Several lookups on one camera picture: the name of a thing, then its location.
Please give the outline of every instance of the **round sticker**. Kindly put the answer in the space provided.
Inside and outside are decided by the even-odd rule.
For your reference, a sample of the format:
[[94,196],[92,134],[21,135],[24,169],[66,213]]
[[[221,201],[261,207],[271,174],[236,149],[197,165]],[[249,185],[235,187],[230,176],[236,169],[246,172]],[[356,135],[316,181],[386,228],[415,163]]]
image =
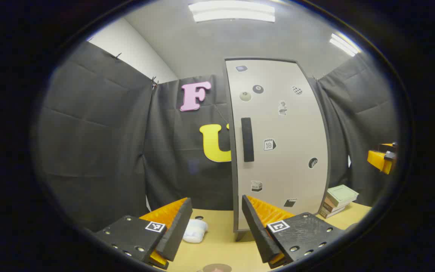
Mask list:
[[203,272],[231,272],[231,270],[233,270],[231,266],[222,263],[206,265],[202,269]]
[[237,66],[236,70],[238,70],[238,72],[244,72],[247,70],[247,67],[245,65]]
[[318,163],[317,158],[312,158],[309,162],[309,168],[312,169]]
[[248,102],[249,100],[251,100],[251,93],[243,91],[242,93],[240,93],[239,98],[241,98],[241,100],[245,102]]
[[263,93],[264,92],[264,88],[260,85],[254,85],[253,86],[253,92],[255,93]]

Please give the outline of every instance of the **yellow letter u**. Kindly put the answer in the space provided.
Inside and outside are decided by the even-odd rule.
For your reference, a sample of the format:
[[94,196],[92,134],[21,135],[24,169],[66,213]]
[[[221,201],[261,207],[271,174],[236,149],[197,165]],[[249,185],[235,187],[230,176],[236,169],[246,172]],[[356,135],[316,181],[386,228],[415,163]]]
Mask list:
[[217,124],[204,125],[199,131],[202,133],[202,144],[204,146],[204,155],[213,162],[231,162],[231,150],[221,151],[219,149],[218,132],[221,126]]

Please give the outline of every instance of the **calendar sticker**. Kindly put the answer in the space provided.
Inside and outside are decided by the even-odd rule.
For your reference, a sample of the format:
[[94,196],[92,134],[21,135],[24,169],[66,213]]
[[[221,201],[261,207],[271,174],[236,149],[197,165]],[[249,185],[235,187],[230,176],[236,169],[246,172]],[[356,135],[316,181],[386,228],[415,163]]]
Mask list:
[[264,151],[273,150],[276,148],[275,140],[268,138],[264,139]]

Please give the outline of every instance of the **orange foam pad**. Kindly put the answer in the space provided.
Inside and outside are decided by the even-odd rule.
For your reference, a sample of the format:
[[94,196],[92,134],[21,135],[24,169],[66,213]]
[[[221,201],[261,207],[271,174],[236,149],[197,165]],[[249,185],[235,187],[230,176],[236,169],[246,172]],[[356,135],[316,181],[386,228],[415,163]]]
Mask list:
[[[177,212],[179,212],[179,209],[186,201],[186,199],[187,198],[183,198],[178,201],[174,201],[173,203],[162,206],[157,210],[146,213],[139,218],[147,221],[165,224],[167,229],[169,229],[172,225],[172,222],[174,221],[174,218],[177,215]],[[167,260],[155,250],[150,254],[150,258],[152,258],[155,262],[159,262],[162,265],[167,264]]]
[[[253,208],[256,211],[259,220],[263,224],[263,227],[266,227],[269,223],[273,223],[276,221],[284,220],[295,216],[291,212],[282,210],[278,207],[275,207],[269,203],[266,203],[252,196],[247,196],[247,198],[249,199],[249,202],[253,205]],[[280,252],[280,254],[273,257],[273,259],[271,259],[269,262],[271,264],[275,264],[276,262],[280,261],[284,257],[285,255],[283,254],[283,252]]]

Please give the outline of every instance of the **ceiling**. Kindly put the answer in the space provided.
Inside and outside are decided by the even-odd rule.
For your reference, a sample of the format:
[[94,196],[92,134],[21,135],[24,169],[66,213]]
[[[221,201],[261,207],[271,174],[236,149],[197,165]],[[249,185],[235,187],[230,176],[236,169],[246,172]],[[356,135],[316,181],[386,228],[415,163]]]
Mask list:
[[194,22],[188,4],[158,0],[125,19],[180,79],[222,74],[223,59],[258,56],[296,60],[307,76],[320,78],[350,57],[329,43],[337,33],[305,7],[281,0],[256,0],[275,8],[275,23],[254,20]]

